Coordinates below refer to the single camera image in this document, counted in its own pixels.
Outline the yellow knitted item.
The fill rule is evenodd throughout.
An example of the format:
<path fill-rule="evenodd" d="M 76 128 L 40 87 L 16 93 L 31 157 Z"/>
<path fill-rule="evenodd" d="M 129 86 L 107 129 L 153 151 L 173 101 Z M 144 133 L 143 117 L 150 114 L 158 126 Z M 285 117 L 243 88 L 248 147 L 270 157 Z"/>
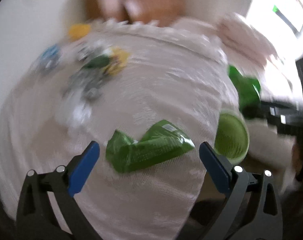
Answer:
<path fill-rule="evenodd" d="M 90 24 L 73 24 L 68 29 L 68 37 L 72 41 L 79 40 L 91 32 Z"/>

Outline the green snack bag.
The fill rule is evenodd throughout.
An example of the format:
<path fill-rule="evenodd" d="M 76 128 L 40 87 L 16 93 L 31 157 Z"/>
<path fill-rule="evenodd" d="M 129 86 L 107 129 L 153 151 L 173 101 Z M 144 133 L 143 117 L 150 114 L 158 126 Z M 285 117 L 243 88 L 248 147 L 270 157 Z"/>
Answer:
<path fill-rule="evenodd" d="M 105 157 L 118 173 L 130 173 L 179 157 L 195 148 L 181 129 L 167 120 L 152 125 L 139 141 L 116 130 Z"/>

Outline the crumpled grey foil wrapper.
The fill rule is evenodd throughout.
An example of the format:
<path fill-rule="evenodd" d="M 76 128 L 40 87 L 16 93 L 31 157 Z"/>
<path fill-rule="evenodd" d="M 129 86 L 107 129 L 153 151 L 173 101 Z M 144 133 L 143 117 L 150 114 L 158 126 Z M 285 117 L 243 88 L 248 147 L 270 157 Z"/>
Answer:
<path fill-rule="evenodd" d="M 81 68 L 67 80 L 66 86 L 62 90 L 62 97 L 80 92 L 80 98 L 86 101 L 96 101 L 101 95 L 100 91 L 111 77 L 101 69 Z"/>

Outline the yellow snack bag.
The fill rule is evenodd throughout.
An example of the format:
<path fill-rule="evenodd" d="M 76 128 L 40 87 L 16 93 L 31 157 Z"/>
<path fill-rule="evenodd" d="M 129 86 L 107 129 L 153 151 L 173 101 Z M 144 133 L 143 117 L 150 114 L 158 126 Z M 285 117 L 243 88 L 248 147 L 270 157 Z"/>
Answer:
<path fill-rule="evenodd" d="M 115 76 L 119 74 L 126 66 L 131 54 L 120 47 L 111 46 L 107 50 L 110 62 L 102 68 L 105 75 Z"/>

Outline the white lace table cover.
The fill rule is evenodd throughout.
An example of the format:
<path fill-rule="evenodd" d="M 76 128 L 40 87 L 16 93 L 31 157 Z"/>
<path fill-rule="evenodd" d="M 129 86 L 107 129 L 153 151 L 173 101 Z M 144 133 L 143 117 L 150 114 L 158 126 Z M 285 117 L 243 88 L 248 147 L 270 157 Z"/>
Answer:
<path fill-rule="evenodd" d="M 0 110 L 0 199 L 15 218 L 29 170 L 50 172 L 68 163 L 92 141 L 101 156 L 76 195 L 86 218 L 103 239 L 175 239 L 206 174 L 198 150 L 141 171 L 120 174 L 105 159 L 115 130 L 138 140 L 167 120 L 196 147 L 213 142 L 222 107 L 236 103 L 227 59 L 216 36 L 150 25 L 98 23 L 86 43 L 130 53 L 127 66 L 102 87 L 91 115 L 79 127 L 62 126 L 67 82 L 81 64 L 80 42 L 62 49 L 61 67 L 46 76 L 28 72 Z"/>

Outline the green chip bag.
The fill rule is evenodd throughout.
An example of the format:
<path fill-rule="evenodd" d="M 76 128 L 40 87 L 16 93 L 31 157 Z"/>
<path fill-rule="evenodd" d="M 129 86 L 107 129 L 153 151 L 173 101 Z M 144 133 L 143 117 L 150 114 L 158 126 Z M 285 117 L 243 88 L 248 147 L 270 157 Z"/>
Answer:
<path fill-rule="evenodd" d="M 245 119 L 253 119 L 260 106 L 260 82 L 256 78 L 244 76 L 233 65 L 229 65 L 228 76 L 237 90 L 239 111 Z"/>

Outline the window with dark frame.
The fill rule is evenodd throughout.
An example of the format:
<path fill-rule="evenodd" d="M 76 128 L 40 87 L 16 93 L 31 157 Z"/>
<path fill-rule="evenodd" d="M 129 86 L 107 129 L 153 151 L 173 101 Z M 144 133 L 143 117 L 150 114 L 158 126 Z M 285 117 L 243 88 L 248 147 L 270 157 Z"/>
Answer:
<path fill-rule="evenodd" d="M 302 35 L 303 31 L 303 10 L 302 9 L 279 9 L 276 5 L 272 11 L 291 29 L 296 37 Z"/>

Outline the green plastic trash basket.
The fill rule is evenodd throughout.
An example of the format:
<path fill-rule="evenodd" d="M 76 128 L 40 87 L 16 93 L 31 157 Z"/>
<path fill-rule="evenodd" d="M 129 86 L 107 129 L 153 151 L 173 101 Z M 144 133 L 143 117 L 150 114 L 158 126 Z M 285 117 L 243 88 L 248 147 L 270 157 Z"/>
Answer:
<path fill-rule="evenodd" d="M 249 145 L 250 135 L 243 116 L 239 112 L 223 109 L 214 142 L 216 154 L 237 165 L 245 159 Z"/>

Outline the bed with pink sheet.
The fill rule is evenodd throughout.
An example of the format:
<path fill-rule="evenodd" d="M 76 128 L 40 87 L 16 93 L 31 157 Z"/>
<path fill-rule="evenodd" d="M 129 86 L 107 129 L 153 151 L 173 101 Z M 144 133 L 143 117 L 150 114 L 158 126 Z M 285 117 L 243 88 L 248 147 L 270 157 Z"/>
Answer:
<path fill-rule="evenodd" d="M 207 37 L 218 37 L 216 25 L 181 17 L 171 27 Z M 302 88 L 294 61 L 283 63 L 279 58 L 268 61 L 262 67 L 223 43 L 221 46 L 229 64 L 244 76 L 258 79 L 261 86 L 260 98 L 263 101 L 303 105 Z M 249 155 L 252 158 L 275 169 L 285 169 L 291 165 L 293 137 L 278 134 L 275 126 L 262 119 L 248 120 L 246 124 L 250 134 Z"/>

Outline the wooden headboard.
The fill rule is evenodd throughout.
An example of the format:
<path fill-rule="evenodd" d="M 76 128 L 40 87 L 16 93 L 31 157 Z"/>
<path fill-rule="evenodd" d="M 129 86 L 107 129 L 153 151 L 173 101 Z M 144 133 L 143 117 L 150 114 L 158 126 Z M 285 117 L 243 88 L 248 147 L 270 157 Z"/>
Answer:
<path fill-rule="evenodd" d="M 167 27 L 184 14 L 184 0 L 85 0 L 89 20 L 113 19 L 116 22 L 156 21 L 158 27 Z"/>

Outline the silver foil wrapper bag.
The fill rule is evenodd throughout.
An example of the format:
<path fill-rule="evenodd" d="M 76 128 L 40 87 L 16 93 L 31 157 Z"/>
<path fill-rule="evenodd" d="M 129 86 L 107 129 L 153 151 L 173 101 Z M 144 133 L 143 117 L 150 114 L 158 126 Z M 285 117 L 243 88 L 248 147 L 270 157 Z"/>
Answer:
<path fill-rule="evenodd" d="M 87 62 L 106 53 L 107 45 L 101 41 L 84 41 L 77 45 L 75 59 Z"/>

